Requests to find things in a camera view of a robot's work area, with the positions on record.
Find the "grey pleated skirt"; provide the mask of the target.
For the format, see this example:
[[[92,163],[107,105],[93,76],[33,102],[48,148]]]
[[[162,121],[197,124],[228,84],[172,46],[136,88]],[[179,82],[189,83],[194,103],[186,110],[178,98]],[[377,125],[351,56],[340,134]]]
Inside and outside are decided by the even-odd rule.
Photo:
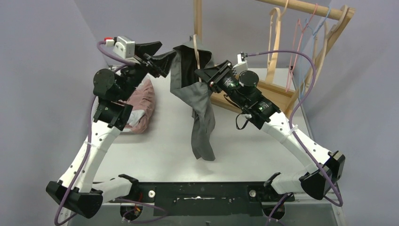
[[[215,128],[215,116],[210,99],[212,92],[195,74],[197,63],[192,38],[193,35],[189,41],[163,54],[168,55],[166,72],[170,75],[170,93],[192,108],[191,147],[195,158],[214,161],[215,154],[210,143],[210,136]],[[202,44],[198,35],[197,47],[200,68],[215,66],[212,52]]]

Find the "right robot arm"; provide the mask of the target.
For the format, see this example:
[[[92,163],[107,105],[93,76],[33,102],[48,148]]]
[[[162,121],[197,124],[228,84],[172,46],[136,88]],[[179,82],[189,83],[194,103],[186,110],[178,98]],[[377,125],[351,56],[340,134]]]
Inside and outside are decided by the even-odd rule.
[[[247,68],[239,71],[226,60],[214,67],[197,69],[195,74],[212,92],[224,93],[248,122],[279,141],[304,166],[304,170],[292,175],[273,174],[264,191],[267,199],[276,201],[285,193],[306,193],[322,200],[335,186],[342,175],[345,156],[318,145],[292,125],[280,108],[257,88],[257,73]]]

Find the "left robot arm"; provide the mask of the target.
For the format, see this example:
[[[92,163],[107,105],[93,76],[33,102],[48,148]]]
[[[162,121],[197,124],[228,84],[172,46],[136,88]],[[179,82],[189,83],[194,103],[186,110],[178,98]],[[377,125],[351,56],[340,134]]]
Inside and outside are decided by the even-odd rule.
[[[88,135],[66,172],[50,181],[46,192],[73,215],[92,218],[105,202],[124,197],[128,201],[140,195],[137,179],[125,174],[101,183],[95,175],[114,140],[120,135],[132,112],[127,100],[146,75],[166,77],[175,51],[158,55],[161,42],[139,44],[133,49],[133,61],[121,59],[120,72],[104,68],[93,78],[96,111],[89,113]]]

